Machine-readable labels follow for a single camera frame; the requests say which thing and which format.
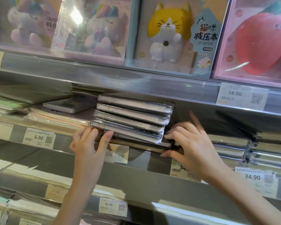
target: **left hand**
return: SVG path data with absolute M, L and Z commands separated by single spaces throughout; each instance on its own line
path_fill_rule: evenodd
M 113 132 L 105 133 L 99 143 L 97 151 L 94 144 L 99 130 L 93 127 L 75 132 L 70 149 L 75 152 L 75 166 L 72 186 L 84 191 L 89 196 L 100 177 L 106 155 L 106 150 Z

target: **hand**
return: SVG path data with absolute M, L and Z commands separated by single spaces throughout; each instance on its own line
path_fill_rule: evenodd
M 86 191 L 89 196 L 100 177 L 106 150 L 113 132 L 105 133 L 95 151 L 95 139 L 99 130 L 93 127 L 75 132 L 70 149 L 75 152 L 75 166 L 72 186 Z
M 185 168 L 195 172 L 202 180 L 211 184 L 219 173 L 231 169 L 217 154 L 198 118 L 193 112 L 190 112 L 189 115 L 194 124 L 191 122 L 178 123 L 165 135 L 166 139 L 175 140 L 182 146 L 184 155 L 168 150 L 161 156 L 177 160 Z

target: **strawberry illustration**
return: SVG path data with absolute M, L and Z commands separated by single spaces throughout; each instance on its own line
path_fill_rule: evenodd
M 246 19 L 236 34 L 236 55 L 243 70 L 261 75 L 281 57 L 281 1 Z

